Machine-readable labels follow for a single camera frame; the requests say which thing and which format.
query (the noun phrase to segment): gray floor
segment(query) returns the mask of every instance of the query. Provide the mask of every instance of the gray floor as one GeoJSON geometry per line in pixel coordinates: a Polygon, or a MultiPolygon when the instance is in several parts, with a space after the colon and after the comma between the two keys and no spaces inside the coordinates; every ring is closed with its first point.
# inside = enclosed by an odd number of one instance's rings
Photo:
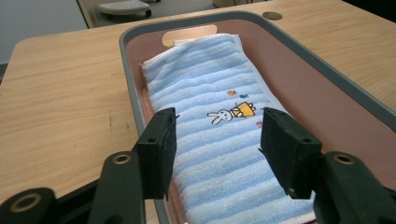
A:
{"type": "MultiPolygon", "coordinates": [[[[166,16],[174,16],[178,14],[204,11],[216,8],[213,0],[142,0],[149,4],[151,9],[151,17],[147,18],[146,14],[139,13],[128,16],[113,16],[109,18],[107,15],[96,12],[98,18],[98,26],[107,26],[129,21],[141,21],[146,19],[160,18],[166,16]]],[[[265,0],[254,0],[254,3],[263,2],[265,0]]]]}
{"type": "Polygon", "coordinates": [[[7,66],[8,66],[7,63],[0,64],[0,85],[1,85],[1,82],[3,81],[3,76],[4,76],[4,73],[6,72],[7,66]]]}

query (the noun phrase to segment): circular hole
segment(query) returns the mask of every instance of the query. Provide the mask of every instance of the circular hole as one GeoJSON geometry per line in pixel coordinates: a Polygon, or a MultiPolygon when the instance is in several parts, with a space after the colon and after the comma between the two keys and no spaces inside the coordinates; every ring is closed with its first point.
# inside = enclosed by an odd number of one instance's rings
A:
{"type": "Polygon", "coordinates": [[[349,158],[347,155],[342,155],[342,154],[338,154],[334,156],[334,159],[338,162],[341,162],[343,164],[346,165],[351,165],[353,163],[355,163],[351,158],[349,158]]]}
{"type": "Polygon", "coordinates": [[[265,19],[272,20],[272,21],[279,21],[279,20],[282,20],[282,18],[283,18],[282,14],[274,12],[274,11],[263,12],[262,16],[265,19]]]}
{"type": "Polygon", "coordinates": [[[120,224],[120,223],[122,223],[122,217],[119,215],[109,217],[105,223],[106,224],[120,224]]]}
{"type": "Polygon", "coordinates": [[[41,195],[38,193],[30,193],[20,197],[11,205],[11,212],[20,213],[35,207],[41,201],[41,195]]]}
{"type": "Polygon", "coordinates": [[[124,163],[126,163],[126,162],[128,162],[130,160],[131,160],[131,156],[130,155],[125,155],[125,154],[118,155],[115,158],[113,158],[113,162],[116,163],[116,164],[124,164],[124,163]]]}
{"type": "Polygon", "coordinates": [[[388,217],[380,217],[377,221],[378,224],[396,224],[395,220],[388,217]]]}

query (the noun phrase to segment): towel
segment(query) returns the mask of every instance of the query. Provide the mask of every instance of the towel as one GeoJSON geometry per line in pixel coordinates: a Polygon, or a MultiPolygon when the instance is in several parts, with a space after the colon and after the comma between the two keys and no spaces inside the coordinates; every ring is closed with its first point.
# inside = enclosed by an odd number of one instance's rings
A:
{"type": "Polygon", "coordinates": [[[279,186],[258,148],[266,106],[285,110],[238,35],[180,44],[142,66],[155,112],[174,107],[174,176],[189,223],[305,223],[312,200],[279,186]]]}

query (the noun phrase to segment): bunny embroidery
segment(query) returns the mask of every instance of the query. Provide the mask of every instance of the bunny embroidery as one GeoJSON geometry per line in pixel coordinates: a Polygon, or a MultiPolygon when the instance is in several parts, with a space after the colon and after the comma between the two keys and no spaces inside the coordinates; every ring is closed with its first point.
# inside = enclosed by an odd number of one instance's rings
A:
{"type": "Polygon", "coordinates": [[[249,116],[254,116],[254,110],[256,110],[256,107],[254,107],[253,104],[244,102],[240,105],[236,105],[231,110],[221,109],[217,113],[216,112],[207,113],[207,116],[215,117],[212,120],[212,124],[218,124],[222,120],[230,121],[233,118],[245,118],[249,116]]]}

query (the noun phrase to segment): white wall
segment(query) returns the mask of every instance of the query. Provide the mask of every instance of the white wall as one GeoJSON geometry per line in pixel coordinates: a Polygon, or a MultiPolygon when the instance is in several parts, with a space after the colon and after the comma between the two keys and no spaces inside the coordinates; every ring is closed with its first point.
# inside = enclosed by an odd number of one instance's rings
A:
{"type": "Polygon", "coordinates": [[[76,0],[0,0],[0,64],[25,38],[83,29],[76,0]]]}

